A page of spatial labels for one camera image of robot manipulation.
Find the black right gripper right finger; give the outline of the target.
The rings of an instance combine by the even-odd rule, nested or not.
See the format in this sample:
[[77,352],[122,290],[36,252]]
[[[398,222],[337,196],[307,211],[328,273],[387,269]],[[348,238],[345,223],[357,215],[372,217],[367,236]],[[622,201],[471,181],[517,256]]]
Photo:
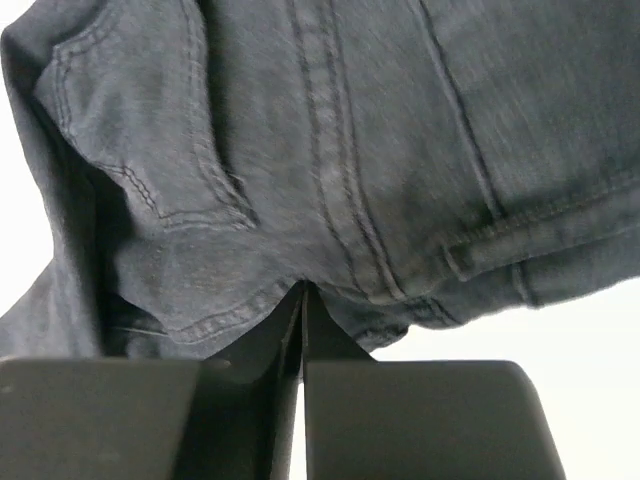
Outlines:
[[564,477],[539,395],[518,364],[378,361],[312,287],[302,324],[309,478]]

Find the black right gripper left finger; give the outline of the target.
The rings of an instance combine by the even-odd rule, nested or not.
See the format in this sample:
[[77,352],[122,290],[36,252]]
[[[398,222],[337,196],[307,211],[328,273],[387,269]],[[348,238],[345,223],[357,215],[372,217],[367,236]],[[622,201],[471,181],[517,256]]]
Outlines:
[[2,477],[286,478],[303,290],[206,360],[3,360]]

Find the black trousers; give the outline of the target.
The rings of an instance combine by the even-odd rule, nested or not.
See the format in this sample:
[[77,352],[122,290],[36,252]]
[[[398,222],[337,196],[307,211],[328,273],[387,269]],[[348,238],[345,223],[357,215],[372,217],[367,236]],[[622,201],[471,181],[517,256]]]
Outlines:
[[207,358],[297,282],[365,350],[639,273],[635,1],[38,1],[53,257],[5,356]]

